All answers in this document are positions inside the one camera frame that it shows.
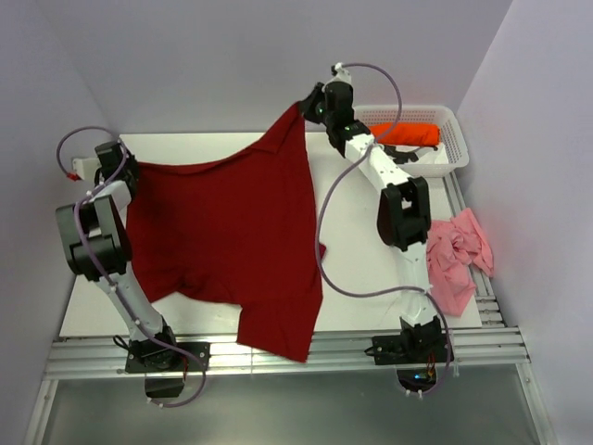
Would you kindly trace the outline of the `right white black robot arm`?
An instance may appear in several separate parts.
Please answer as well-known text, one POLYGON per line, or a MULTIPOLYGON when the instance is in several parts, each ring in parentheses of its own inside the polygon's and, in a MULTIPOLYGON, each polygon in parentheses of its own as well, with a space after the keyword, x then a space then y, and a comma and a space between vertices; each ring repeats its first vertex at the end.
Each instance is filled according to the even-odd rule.
POLYGON ((431 295, 426 265, 426 244, 432 222, 428 183, 401 170, 371 130, 356 119, 353 87, 349 82, 316 83, 311 93, 298 103, 298 108, 305 121, 325 127, 330 145, 351 162, 332 183, 322 202, 315 243, 320 243, 323 217, 333 192, 350 172, 359 170, 378 193, 378 235, 385 245, 399 250, 416 282, 366 293, 345 290, 329 278, 322 265, 321 248, 316 247, 321 277, 332 290, 355 299, 393 293, 406 295, 409 308, 400 317, 401 350, 409 360, 421 361, 432 351, 433 342, 448 338, 447 321, 431 295))

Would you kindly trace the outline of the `dark red t shirt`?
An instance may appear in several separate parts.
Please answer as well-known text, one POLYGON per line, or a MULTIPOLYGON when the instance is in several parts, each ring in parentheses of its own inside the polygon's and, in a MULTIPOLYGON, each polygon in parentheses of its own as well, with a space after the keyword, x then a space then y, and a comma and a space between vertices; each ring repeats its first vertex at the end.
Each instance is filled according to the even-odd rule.
POLYGON ((132 269, 150 301, 237 305, 237 340, 304 362, 322 305, 305 122, 289 107, 226 159, 140 167, 127 211, 132 269))

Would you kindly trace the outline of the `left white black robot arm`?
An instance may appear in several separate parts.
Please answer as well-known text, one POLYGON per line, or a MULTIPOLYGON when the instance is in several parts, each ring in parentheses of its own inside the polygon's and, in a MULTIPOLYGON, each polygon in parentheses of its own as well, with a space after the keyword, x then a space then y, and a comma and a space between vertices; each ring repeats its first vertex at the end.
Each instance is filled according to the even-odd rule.
POLYGON ((171 328, 148 301, 132 269, 132 245, 121 214, 137 193, 139 167, 121 141, 95 149, 99 182, 86 197, 57 208, 56 220, 71 271, 96 284, 126 324, 130 340, 120 343, 138 361, 170 370, 181 358, 171 328))

